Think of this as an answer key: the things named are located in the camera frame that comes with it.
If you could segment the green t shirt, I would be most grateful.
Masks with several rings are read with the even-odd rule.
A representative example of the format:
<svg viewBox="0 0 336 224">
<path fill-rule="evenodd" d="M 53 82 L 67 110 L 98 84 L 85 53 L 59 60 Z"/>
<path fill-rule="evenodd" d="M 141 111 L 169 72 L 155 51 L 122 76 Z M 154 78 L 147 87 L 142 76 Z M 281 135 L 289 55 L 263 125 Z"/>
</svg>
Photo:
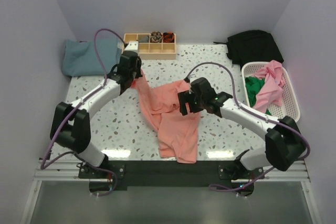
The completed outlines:
<svg viewBox="0 0 336 224">
<path fill-rule="evenodd" d="M 264 79 L 258 79 L 252 76 L 245 78 L 245 88 L 247 91 L 248 101 L 251 107 L 253 107 L 256 104 L 257 102 L 256 95 L 262 89 L 264 84 L 265 84 Z"/>
</svg>

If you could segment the white plastic laundry basket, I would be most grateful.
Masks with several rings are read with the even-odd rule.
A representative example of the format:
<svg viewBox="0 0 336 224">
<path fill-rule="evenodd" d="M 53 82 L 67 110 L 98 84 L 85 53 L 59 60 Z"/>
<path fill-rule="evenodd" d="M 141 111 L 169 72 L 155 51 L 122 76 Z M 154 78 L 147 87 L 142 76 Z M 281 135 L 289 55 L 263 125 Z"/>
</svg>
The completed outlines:
<svg viewBox="0 0 336 224">
<path fill-rule="evenodd" d="M 255 61 L 245 64 L 241 69 L 243 84 L 245 84 L 246 77 L 252 76 L 267 63 L 268 62 L 265 61 Z M 289 116 L 293 118 L 296 122 L 298 122 L 301 116 L 299 105 L 288 72 L 284 67 L 282 68 L 282 78 L 284 79 L 285 83 L 282 87 L 283 92 L 280 99 L 281 106 L 278 106 L 276 104 L 270 104 L 268 106 L 268 111 L 271 113 L 272 116 L 278 118 Z"/>
</svg>

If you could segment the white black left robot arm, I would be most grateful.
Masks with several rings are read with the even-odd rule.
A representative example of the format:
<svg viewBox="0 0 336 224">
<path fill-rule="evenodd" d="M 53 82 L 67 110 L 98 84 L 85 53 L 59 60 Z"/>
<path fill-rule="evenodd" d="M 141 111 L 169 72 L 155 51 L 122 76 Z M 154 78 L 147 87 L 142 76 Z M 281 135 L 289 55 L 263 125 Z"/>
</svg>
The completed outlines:
<svg viewBox="0 0 336 224">
<path fill-rule="evenodd" d="M 136 52 L 126 50 L 107 78 L 90 93 L 73 103 L 61 102 L 56 106 L 50 131 L 51 141 L 89 163 L 91 173 L 97 178 L 108 174 L 109 165 L 107 155 L 91 143 L 90 121 L 100 109 L 123 94 L 141 76 L 140 57 Z"/>
</svg>

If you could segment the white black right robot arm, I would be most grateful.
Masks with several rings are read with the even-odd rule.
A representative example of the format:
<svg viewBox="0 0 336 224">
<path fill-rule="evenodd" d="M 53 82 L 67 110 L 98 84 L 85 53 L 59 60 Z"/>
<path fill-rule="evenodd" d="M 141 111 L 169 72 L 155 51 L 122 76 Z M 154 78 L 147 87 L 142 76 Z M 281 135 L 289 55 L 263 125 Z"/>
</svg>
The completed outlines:
<svg viewBox="0 0 336 224">
<path fill-rule="evenodd" d="M 308 150 L 294 119 L 268 116 L 238 102 L 229 93 L 217 93 L 206 78 L 196 79 L 177 96 L 182 115 L 205 110 L 240 124 L 264 140 L 264 147 L 243 151 L 233 164 L 224 168 L 232 180 L 246 178 L 253 170 L 265 166 L 285 172 Z"/>
</svg>

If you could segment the orange black rolled sock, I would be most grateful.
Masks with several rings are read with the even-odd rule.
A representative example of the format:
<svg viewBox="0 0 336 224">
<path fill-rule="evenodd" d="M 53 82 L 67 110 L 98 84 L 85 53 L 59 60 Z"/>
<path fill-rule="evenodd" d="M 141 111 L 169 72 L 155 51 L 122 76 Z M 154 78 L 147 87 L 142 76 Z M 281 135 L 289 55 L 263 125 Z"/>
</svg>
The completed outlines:
<svg viewBox="0 0 336 224">
<path fill-rule="evenodd" d="M 162 40 L 164 43 L 175 43 L 175 34 L 172 32 L 164 32 Z"/>
</svg>

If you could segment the salmon pink t shirt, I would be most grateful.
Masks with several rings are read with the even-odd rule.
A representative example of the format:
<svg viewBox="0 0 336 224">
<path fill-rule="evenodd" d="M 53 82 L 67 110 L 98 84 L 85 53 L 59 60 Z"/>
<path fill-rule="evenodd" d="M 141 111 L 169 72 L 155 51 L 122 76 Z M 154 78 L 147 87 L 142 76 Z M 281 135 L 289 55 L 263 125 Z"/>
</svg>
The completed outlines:
<svg viewBox="0 0 336 224">
<path fill-rule="evenodd" d="M 196 163 L 201 115 L 191 113 L 183 116 L 178 100 L 178 93 L 187 91 L 188 84 L 178 80 L 152 88 L 143 74 L 133 81 L 131 87 L 138 93 L 146 123 L 157 133 L 160 157 L 174 157 L 178 163 Z"/>
</svg>

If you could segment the brown patterned rolled sock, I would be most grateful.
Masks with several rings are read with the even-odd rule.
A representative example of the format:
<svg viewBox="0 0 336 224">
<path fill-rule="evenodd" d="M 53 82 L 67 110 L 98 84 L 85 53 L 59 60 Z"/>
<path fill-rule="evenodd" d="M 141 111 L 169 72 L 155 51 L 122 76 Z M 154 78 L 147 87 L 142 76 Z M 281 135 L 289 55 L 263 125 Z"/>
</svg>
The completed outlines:
<svg viewBox="0 0 336 224">
<path fill-rule="evenodd" d="M 161 43 L 162 42 L 162 33 L 159 31 L 154 31 L 150 34 L 150 43 Z"/>
</svg>

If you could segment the light pink t shirt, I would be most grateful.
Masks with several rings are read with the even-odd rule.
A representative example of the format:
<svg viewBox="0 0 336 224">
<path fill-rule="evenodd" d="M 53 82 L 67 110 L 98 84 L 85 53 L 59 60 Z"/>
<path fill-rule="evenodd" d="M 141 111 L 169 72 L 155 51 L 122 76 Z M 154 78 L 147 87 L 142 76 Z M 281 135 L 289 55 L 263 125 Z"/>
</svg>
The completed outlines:
<svg viewBox="0 0 336 224">
<path fill-rule="evenodd" d="M 270 104 L 282 106 L 282 93 L 285 80 L 282 64 L 272 60 L 253 74 L 255 78 L 263 79 L 264 85 L 256 95 L 256 103 L 253 108 L 266 113 Z"/>
</svg>

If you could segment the wooden compartment tray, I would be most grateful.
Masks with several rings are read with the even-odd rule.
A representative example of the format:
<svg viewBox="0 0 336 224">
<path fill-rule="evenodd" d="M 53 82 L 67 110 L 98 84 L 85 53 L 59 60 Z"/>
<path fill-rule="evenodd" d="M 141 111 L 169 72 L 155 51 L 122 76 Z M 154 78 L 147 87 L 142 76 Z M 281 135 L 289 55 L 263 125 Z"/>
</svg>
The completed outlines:
<svg viewBox="0 0 336 224">
<path fill-rule="evenodd" d="M 137 41 L 138 34 L 151 33 L 125 33 L 124 41 Z M 176 34 L 175 43 L 139 43 L 139 56 L 142 60 L 175 60 L 176 59 Z"/>
</svg>

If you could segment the folded teal t shirt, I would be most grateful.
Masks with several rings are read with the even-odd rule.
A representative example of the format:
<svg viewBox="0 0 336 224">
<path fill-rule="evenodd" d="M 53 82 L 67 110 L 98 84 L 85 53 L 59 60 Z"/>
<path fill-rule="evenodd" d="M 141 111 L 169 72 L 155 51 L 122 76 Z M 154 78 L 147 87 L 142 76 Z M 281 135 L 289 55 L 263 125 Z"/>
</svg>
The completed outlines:
<svg viewBox="0 0 336 224">
<path fill-rule="evenodd" d="M 69 77 L 102 76 L 119 62 L 121 44 L 115 38 L 96 42 L 66 40 L 62 73 Z"/>
</svg>

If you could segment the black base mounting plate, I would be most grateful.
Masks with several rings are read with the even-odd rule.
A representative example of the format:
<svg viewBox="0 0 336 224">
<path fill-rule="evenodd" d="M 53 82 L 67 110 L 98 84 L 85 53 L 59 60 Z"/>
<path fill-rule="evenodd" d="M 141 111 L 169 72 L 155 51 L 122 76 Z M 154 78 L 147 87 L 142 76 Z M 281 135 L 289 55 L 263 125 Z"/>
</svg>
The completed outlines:
<svg viewBox="0 0 336 224">
<path fill-rule="evenodd" d="M 244 187 L 245 180 L 264 178 L 263 168 L 248 171 L 236 161 L 198 161 L 181 164 L 176 161 L 108 161 L 104 169 L 79 163 L 78 177 L 89 180 L 92 193 L 127 190 L 130 187 L 208 187 L 222 185 L 228 189 L 242 188 L 250 195 L 254 186 Z"/>
</svg>

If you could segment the grey rolled sock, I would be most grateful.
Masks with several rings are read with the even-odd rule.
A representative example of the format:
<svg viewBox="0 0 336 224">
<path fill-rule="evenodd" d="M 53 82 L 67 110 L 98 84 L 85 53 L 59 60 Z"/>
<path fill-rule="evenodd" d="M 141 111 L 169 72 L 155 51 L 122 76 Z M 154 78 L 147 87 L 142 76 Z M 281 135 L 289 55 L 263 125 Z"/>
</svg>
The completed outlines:
<svg viewBox="0 0 336 224">
<path fill-rule="evenodd" d="M 138 34 L 137 41 L 139 43 L 149 43 L 150 36 L 148 34 Z"/>
</svg>

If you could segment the black folded garment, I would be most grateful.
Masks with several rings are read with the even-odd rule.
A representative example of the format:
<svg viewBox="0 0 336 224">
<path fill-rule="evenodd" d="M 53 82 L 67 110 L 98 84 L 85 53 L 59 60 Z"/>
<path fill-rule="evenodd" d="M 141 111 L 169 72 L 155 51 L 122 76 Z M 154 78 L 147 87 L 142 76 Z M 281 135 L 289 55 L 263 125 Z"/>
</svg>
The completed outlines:
<svg viewBox="0 0 336 224">
<path fill-rule="evenodd" d="M 263 30 L 244 31 L 228 37 L 221 44 L 227 46 L 227 57 L 240 67 L 255 61 L 284 62 L 272 34 Z"/>
</svg>

